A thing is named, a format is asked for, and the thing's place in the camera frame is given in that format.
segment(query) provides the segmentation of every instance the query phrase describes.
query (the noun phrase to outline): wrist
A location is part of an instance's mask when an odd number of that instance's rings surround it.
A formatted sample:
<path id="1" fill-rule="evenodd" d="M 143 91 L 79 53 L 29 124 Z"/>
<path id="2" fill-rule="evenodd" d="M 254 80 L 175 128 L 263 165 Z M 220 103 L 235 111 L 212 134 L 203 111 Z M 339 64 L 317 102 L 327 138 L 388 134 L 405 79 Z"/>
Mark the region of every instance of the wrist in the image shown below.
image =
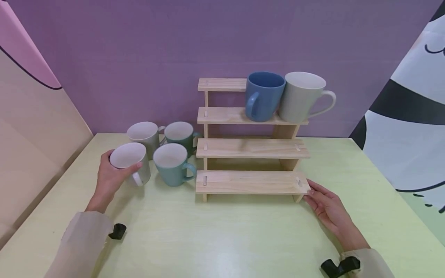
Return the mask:
<path id="1" fill-rule="evenodd" d="M 342 229 L 337 239 L 344 252 L 371 248 L 360 230 L 353 223 L 351 226 Z"/>
<path id="2" fill-rule="evenodd" d="M 103 194 L 94 194 L 85 211 L 97 211 L 100 213 L 105 213 L 108 205 L 111 203 L 111 201 L 113 200 L 114 194 L 112 195 L 103 195 Z"/>

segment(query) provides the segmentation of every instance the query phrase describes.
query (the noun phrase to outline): wooden mug rack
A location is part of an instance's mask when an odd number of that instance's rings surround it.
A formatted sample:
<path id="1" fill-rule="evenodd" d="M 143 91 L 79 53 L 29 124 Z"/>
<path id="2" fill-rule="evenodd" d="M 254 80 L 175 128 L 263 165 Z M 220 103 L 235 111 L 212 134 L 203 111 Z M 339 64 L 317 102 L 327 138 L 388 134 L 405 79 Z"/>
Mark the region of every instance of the wooden mug rack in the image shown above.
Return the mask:
<path id="1" fill-rule="evenodd" d="M 310 189 L 304 173 L 297 170 L 301 159 L 310 158 L 303 141 L 296 139 L 300 125 L 283 121 L 277 114 L 266 122 L 248 119 L 244 107 L 209 107 L 209 92 L 245 92 L 245 78 L 200 78 L 205 107 L 199 107 L 198 124 L 204 138 L 198 139 L 196 157 L 204 159 L 204 170 L 196 176 L 196 193 L 204 202 L 208 194 L 292 195 L 299 202 Z M 208 125 L 274 125 L 271 139 L 209 138 Z M 208 169 L 209 158 L 278 159 L 283 171 L 231 171 Z"/>

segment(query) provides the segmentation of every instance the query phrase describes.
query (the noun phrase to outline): mug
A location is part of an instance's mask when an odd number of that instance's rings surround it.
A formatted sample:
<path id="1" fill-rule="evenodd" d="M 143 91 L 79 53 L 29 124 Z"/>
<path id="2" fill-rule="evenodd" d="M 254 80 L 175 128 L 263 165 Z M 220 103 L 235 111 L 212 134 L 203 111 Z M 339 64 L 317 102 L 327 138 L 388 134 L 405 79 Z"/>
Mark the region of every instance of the mug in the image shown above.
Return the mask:
<path id="1" fill-rule="evenodd" d="M 177 121 L 169 124 L 164 130 L 165 138 L 161 145 L 167 140 L 168 143 L 178 143 L 187 149 L 187 157 L 190 157 L 197 147 L 193 147 L 193 139 L 202 137 L 201 133 L 193 132 L 193 126 L 184 121 Z"/>
<path id="2" fill-rule="evenodd" d="M 323 90 L 326 87 L 326 81 L 320 76 L 312 73 L 293 72 L 286 74 L 284 78 L 287 84 L 278 109 L 278 115 L 283 120 L 290 123 L 301 123 L 334 107 L 336 96 L 332 91 Z M 332 104 L 326 109 L 309 114 L 315 101 L 324 95 L 332 98 Z"/>
<path id="3" fill-rule="evenodd" d="M 284 78 L 276 73 L 251 73 L 246 83 L 246 116 L 257 122 L 270 120 L 285 85 Z"/>
<path id="4" fill-rule="evenodd" d="M 130 126 L 127 136 L 132 142 L 143 144 L 147 149 L 148 160 L 152 160 L 154 151 L 159 148 L 159 132 L 165 128 L 165 126 L 158 128 L 155 123 L 143 121 Z"/>
<path id="5" fill-rule="evenodd" d="M 110 155 L 110 163 L 118 169 L 124 169 L 142 162 L 142 167 L 127 178 L 127 182 L 143 186 L 151 177 L 147 150 L 141 143 L 128 143 L 115 149 Z"/>
<path id="6" fill-rule="evenodd" d="M 153 161 L 168 186 L 180 186 L 196 177 L 196 168 L 187 163 L 187 149 L 183 145 L 171 143 L 159 147 L 153 154 Z M 187 169 L 192 171 L 192 176 L 187 177 Z"/>

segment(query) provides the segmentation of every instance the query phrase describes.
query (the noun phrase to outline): table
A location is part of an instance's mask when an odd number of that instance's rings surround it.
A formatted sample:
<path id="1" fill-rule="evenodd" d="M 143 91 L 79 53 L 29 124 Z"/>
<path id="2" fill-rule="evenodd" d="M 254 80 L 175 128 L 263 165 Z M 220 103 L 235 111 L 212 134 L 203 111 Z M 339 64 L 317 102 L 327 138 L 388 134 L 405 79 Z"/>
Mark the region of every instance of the table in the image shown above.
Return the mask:
<path id="1" fill-rule="evenodd" d="M 396 277 L 443 277 L 445 248 L 351 139 L 303 138 L 301 169 L 336 192 Z M 0 251 L 0 276 L 42 277 L 66 226 L 94 192 L 100 155 L 127 143 L 99 133 Z M 192 157 L 192 164 L 202 161 Z M 150 162 L 144 188 L 123 185 L 106 214 L 127 225 L 109 240 L 97 277 L 323 277 L 338 243 L 305 202 L 291 196 L 194 194 L 194 181 L 166 186 Z"/>

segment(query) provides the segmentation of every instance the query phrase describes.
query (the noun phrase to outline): mug rim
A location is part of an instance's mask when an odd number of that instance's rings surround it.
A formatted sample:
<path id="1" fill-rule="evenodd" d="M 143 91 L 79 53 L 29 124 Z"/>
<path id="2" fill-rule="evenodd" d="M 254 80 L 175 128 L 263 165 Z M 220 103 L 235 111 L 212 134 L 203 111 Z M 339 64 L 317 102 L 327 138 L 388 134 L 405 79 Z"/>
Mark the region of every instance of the mug rim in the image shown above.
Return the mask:
<path id="1" fill-rule="evenodd" d="M 156 155 L 156 153 L 159 152 L 159 151 L 162 150 L 162 149 L 165 149 L 168 145 L 178 145 L 178 146 L 181 146 L 181 150 L 185 150 L 185 152 L 186 152 L 186 153 L 185 153 L 185 158 L 184 158 L 184 160 L 182 160 L 182 162 L 180 162 L 180 163 L 179 163 L 178 165 L 176 165 L 176 166 L 165 167 L 165 166 L 159 165 L 159 164 L 156 163 L 156 161 L 155 161 L 155 155 Z M 161 167 L 161 168 L 163 168 L 163 169 L 173 169 L 173 168 L 176 168 L 176 167 L 180 166 L 182 163 L 186 162 L 187 159 L 188 159 L 188 152 L 187 152 L 187 149 L 186 149 L 183 145 L 178 144 L 178 143 L 168 143 L 168 144 L 162 145 L 162 146 L 160 146 L 159 148 L 157 148 L 157 149 L 154 151 L 154 153 L 153 153 L 153 162 L 154 162 L 154 164 L 155 164 L 157 167 Z"/>
<path id="2" fill-rule="evenodd" d="M 256 73 L 270 73 L 270 74 L 276 75 L 276 76 L 280 77 L 280 78 L 283 80 L 283 83 L 282 83 L 280 86 L 276 86 L 276 87 L 264 87 L 264 86 L 260 86 L 260 85 L 258 85 L 258 84 L 256 84 L 256 83 L 253 83 L 253 82 L 250 80 L 251 75 L 252 75 L 252 74 L 256 74 Z M 279 88 L 279 87 L 281 87 L 281 86 L 283 86 L 283 85 L 286 85 L 286 82 L 287 82 L 286 79 L 285 79 L 284 77 L 282 77 L 281 75 L 279 75 L 279 74 L 277 74 L 277 73 L 273 73 L 273 72 L 267 72 L 267 71 L 253 72 L 253 73 L 249 74 L 249 76 L 247 77 L 247 80 L 248 80 L 250 83 L 252 83 L 253 85 L 255 85 L 255 86 L 258 86 L 258 87 L 260 87 L 260 88 L 266 88 L 266 89 L 275 89 L 275 88 Z"/>
<path id="3" fill-rule="evenodd" d="M 143 151 L 143 155 L 142 155 L 142 157 L 141 157 L 140 159 L 138 159 L 138 161 L 133 162 L 133 163 L 131 163 L 130 165 L 128 165 L 128 166 L 126 166 L 126 167 L 118 167 L 118 166 L 113 165 L 113 163 L 112 163 L 111 161 L 114 160 L 114 159 L 113 159 L 112 157 L 115 157 L 116 155 L 118 155 L 119 152 L 121 152 L 123 148 L 128 147 L 129 145 L 134 145 L 134 146 L 137 146 L 138 148 L 140 148 L 140 149 L 141 149 L 141 152 Z M 145 148 L 145 146 L 144 146 L 143 144 L 138 143 L 138 142 L 131 142 L 131 143 L 126 143 L 126 144 L 120 145 L 119 147 L 117 147 L 116 149 L 114 149 L 113 152 L 110 154 L 109 161 L 110 161 L 110 164 L 111 164 L 114 168 L 117 168 L 117 169 L 125 169 L 125 168 L 130 167 L 130 166 L 133 165 L 134 163 L 141 162 L 141 161 L 144 159 L 144 157 L 145 157 L 146 155 L 147 155 L 147 149 Z"/>
<path id="4" fill-rule="evenodd" d="M 177 123 L 184 123 L 184 124 L 187 124 L 189 127 L 191 127 L 192 132 L 191 132 L 189 135 L 187 135 L 186 137 L 181 138 L 181 139 L 176 139 L 176 138 L 175 138 L 175 139 L 172 139 L 172 138 L 168 137 L 168 136 L 167 136 L 167 133 L 168 133 L 168 127 L 171 126 L 172 124 L 177 124 Z M 186 122 L 186 121 L 175 121 L 175 122 L 173 122 L 173 123 L 169 123 L 169 124 L 166 126 L 166 128 L 164 129 L 164 136 L 165 136 L 166 138 L 171 139 L 171 140 L 180 141 L 180 140 L 184 140 L 184 139 L 188 138 L 189 136 L 193 135 L 193 131 L 194 131 L 194 128 L 193 128 L 193 126 L 192 126 L 191 123 L 188 123 L 188 122 Z"/>
<path id="5" fill-rule="evenodd" d="M 318 79 L 320 79 L 320 81 L 324 84 L 323 86 L 321 86 L 321 87 L 316 87 L 316 88 L 306 88 L 306 87 L 303 87 L 303 86 L 301 86 L 301 85 L 296 85 L 294 82 L 290 82 L 286 77 L 287 76 L 290 76 L 291 74 L 301 74 L 301 75 L 310 75 L 310 76 L 313 76 L 313 77 L 316 77 L 316 78 L 318 78 Z M 284 79 L 286 79 L 286 82 L 287 83 L 289 83 L 289 84 L 291 84 L 292 86 L 295 86 L 295 87 L 298 87 L 298 88 L 302 88 L 302 89 L 308 89 L 308 90 L 319 90 L 319 89 L 323 89 L 323 88 L 325 88 L 326 87 L 326 80 L 323 78 L 323 77 L 321 77 L 321 76 L 318 76 L 318 75 L 316 75 L 316 74 L 314 74 L 314 73 L 308 73 L 308 72 L 291 72 L 291 73 L 286 73 L 286 75 L 284 76 Z"/>
<path id="6" fill-rule="evenodd" d="M 154 126 L 156 126 L 156 131 L 155 131 L 152 135 L 150 135 L 150 136 L 148 136 L 148 137 L 145 137 L 145 138 L 142 138 L 142 139 L 135 139 L 135 138 L 132 138 L 132 137 L 129 135 L 128 132 L 130 132 L 130 129 L 131 129 L 132 127 L 134 127 L 134 126 L 136 126 L 136 125 L 146 124 L 146 123 L 153 124 Z M 153 122 L 151 122 L 151 121 L 141 121 L 141 122 L 138 122 L 138 123 L 136 123 L 136 124 L 131 125 L 131 126 L 127 129 L 127 133 L 126 133 L 126 134 L 127 134 L 128 138 L 130 138 L 131 140 L 142 141 L 142 140 L 149 139 L 149 138 L 153 137 L 154 135 L 156 135 L 156 133 L 158 132 L 158 128 L 159 128 L 158 125 L 155 124 L 155 123 L 153 123 Z"/>

